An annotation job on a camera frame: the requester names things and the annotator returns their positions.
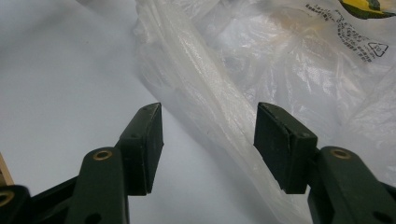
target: plastic bag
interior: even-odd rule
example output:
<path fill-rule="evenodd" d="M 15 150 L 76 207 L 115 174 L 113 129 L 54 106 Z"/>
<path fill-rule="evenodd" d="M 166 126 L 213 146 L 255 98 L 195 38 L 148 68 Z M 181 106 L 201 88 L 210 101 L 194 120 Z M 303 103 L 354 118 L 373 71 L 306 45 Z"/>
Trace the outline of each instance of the plastic bag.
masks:
<path fill-rule="evenodd" d="M 228 151 L 280 222 L 311 218 L 306 197 L 281 192 L 252 146 L 258 102 L 396 185 L 394 18 L 361 21 L 330 0 L 141 0 L 137 11 L 148 88 Z"/>

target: white surface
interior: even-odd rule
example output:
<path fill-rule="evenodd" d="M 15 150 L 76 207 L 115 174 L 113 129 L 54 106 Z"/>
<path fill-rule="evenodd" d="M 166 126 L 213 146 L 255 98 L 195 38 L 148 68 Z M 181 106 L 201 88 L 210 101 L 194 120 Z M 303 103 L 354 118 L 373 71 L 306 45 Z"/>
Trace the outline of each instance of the white surface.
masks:
<path fill-rule="evenodd" d="M 132 0 L 0 2 L 0 151 L 31 194 L 78 174 L 157 100 L 134 58 Z M 199 144 L 163 109 L 154 189 L 130 198 L 131 223 L 275 223 L 222 150 Z"/>

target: recycling symbol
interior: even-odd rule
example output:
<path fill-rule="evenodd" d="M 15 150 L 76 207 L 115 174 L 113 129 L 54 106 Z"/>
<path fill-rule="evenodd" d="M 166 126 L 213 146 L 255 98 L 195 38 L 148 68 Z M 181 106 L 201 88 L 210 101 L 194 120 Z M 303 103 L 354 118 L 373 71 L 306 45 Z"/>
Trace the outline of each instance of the recycling symbol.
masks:
<path fill-rule="evenodd" d="M 385 51 L 388 49 L 388 45 L 374 42 L 369 43 L 369 46 L 377 57 L 382 57 L 382 55 L 384 55 Z"/>

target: clear plastic bag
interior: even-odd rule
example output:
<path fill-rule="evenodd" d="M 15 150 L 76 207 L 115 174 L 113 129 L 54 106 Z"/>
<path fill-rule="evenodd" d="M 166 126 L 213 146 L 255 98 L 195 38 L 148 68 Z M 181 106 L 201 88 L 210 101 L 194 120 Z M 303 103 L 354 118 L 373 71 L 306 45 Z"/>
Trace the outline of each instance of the clear plastic bag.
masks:
<path fill-rule="evenodd" d="M 148 88 L 228 151 L 280 222 L 311 218 L 306 196 L 281 192 L 252 146 L 258 102 L 396 185 L 394 18 L 361 21 L 330 0 L 140 0 L 137 11 Z"/>

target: brass screw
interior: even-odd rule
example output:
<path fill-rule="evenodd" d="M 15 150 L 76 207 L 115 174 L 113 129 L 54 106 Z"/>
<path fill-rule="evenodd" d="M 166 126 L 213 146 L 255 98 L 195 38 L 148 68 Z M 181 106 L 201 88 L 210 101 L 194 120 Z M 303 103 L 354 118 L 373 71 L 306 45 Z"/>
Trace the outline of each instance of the brass screw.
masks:
<path fill-rule="evenodd" d="M 4 190 L 0 192 L 0 207 L 8 204 L 14 198 L 15 193 L 11 190 Z"/>
<path fill-rule="evenodd" d="M 96 161 L 104 161 L 104 160 L 110 158 L 112 155 L 113 155 L 113 153 L 109 150 L 101 150 L 101 151 L 96 152 L 93 155 L 93 159 Z"/>
<path fill-rule="evenodd" d="M 342 149 L 332 149 L 331 153 L 334 155 L 334 157 L 341 160 L 349 160 L 351 158 L 350 154 Z"/>

